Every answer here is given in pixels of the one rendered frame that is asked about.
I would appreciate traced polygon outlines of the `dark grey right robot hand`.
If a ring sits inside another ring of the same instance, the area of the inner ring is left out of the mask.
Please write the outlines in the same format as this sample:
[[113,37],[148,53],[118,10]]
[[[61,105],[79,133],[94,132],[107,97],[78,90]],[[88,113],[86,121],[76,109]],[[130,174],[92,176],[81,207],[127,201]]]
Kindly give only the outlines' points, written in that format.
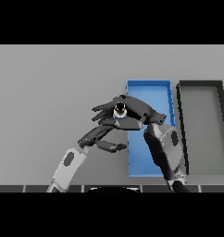
[[[125,105],[127,109],[125,118],[114,116],[114,107],[117,103]],[[92,121],[98,121],[99,125],[113,126],[125,131],[138,131],[144,125],[149,124],[162,125],[167,117],[166,114],[157,112],[144,101],[127,94],[116,96],[112,101],[94,107],[93,112],[96,111],[98,114],[92,118]]]

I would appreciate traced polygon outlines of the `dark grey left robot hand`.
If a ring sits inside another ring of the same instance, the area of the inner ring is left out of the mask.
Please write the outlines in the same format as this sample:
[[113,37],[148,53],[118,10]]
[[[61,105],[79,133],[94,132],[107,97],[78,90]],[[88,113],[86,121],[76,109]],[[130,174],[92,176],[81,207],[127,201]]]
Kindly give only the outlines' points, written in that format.
[[78,140],[78,145],[80,148],[96,145],[99,149],[109,153],[116,153],[117,151],[125,149],[127,145],[124,143],[116,144],[103,141],[103,138],[112,130],[114,130],[113,126],[99,125],[82,136]]

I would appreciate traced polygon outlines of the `blue bin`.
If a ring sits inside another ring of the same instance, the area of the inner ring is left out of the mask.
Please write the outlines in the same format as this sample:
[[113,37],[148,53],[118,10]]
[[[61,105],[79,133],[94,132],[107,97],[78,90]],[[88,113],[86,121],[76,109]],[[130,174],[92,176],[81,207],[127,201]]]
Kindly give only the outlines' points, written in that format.
[[[175,126],[175,113],[170,80],[127,80],[127,95],[139,98],[151,108],[167,116],[165,123]],[[140,131],[128,131],[129,176],[132,178],[162,177]]]

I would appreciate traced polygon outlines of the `dark grey bin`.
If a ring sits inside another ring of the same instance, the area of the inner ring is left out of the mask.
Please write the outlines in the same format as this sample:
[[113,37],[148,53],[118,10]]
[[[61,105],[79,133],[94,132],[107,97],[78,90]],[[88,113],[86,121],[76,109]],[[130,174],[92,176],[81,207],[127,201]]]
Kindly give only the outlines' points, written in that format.
[[224,175],[223,81],[176,86],[186,173]]

